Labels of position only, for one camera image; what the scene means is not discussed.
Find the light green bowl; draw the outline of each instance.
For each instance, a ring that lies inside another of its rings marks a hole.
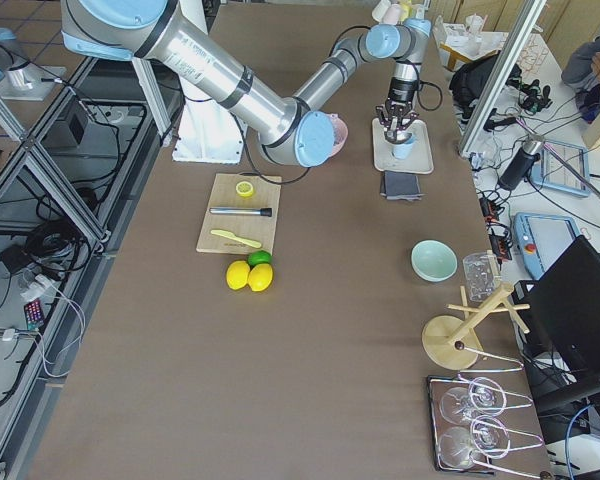
[[[411,251],[411,265],[421,278],[429,282],[441,282],[456,273],[458,259],[444,243],[423,240]]]

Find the wooden cutting board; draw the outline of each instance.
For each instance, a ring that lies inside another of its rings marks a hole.
[[[281,177],[268,179],[280,182]],[[240,197],[236,193],[236,184],[242,181],[253,184],[255,193],[249,198]],[[213,182],[207,212],[202,222],[200,236],[196,250],[205,253],[235,253],[249,254],[256,250],[266,250],[273,253],[273,240],[276,234],[278,220],[278,204],[280,201],[280,185],[267,183],[256,176],[245,176],[229,173],[218,173]],[[272,208],[271,217],[256,215],[213,215],[209,213],[211,207],[234,208]],[[239,237],[258,240],[262,248],[257,249],[243,245],[235,240],[211,235],[213,229],[228,230]]]

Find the lemon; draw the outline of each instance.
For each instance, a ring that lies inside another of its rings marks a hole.
[[[273,281],[273,268],[268,263],[260,263],[251,269],[247,283],[254,292],[266,290]]]
[[[255,192],[251,182],[242,181],[236,185],[236,192],[241,197],[250,197]]]
[[[271,263],[271,254],[265,250],[258,250],[249,254],[247,263],[252,267],[260,265],[261,263]]]
[[[249,264],[244,260],[236,260],[227,268],[227,285],[231,290],[240,290],[247,284],[249,278]]]

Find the black monitor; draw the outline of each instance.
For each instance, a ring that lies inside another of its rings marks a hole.
[[[537,398],[538,413],[588,397],[600,414],[600,254],[576,237],[527,299],[534,322],[577,380]]]

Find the knife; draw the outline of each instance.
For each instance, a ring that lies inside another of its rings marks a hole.
[[[213,230],[211,230],[211,235],[216,235],[218,237],[224,237],[224,238],[228,238],[229,240],[234,240],[236,242],[240,242],[240,243],[244,243],[245,245],[249,245],[250,247],[253,248],[261,248],[262,247],[262,243],[257,241],[257,240],[251,240],[249,238],[242,238],[242,237],[238,237],[235,233],[230,232],[228,230],[220,230],[218,228],[215,228]]]

